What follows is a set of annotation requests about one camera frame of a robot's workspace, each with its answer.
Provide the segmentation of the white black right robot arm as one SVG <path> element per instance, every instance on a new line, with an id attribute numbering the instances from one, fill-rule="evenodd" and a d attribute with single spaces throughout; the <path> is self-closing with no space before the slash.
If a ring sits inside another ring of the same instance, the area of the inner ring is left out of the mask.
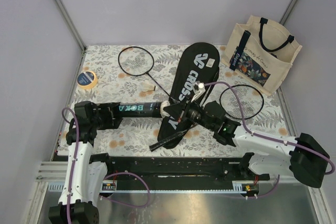
<path id="1" fill-rule="evenodd" d="M 243 179 L 275 174 L 292 176 L 313 188 L 322 185 L 330 156 L 309 134 L 283 137 L 249 131 L 227 118 L 226 111 L 216 101 L 205 106 L 195 102 L 177 103 L 163 110 L 179 122 L 190 121 L 212 131 L 214 139 L 223 145 L 249 149 L 239 166 Z"/>

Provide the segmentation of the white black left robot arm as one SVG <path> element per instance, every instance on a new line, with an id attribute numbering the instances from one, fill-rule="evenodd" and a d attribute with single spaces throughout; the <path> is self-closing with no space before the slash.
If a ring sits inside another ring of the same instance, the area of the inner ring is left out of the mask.
<path id="1" fill-rule="evenodd" d="M 98 130 L 117 129 L 122 121 L 115 113 L 118 103 L 95 104 L 84 101 L 73 109 L 66 135 L 68 165 L 65 184 L 56 206 L 50 207 L 51 223 L 99 223 L 97 201 L 104 179 L 114 173 L 108 154 L 92 154 Z"/>

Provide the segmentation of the black Boka shuttlecock tube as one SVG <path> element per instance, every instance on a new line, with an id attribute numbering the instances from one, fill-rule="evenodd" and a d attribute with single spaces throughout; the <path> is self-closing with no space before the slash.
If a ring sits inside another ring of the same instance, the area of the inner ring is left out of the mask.
<path id="1" fill-rule="evenodd" d="M 114 118 L 164 118 L 161 102 L 121 103 L 112 111 Z"/>

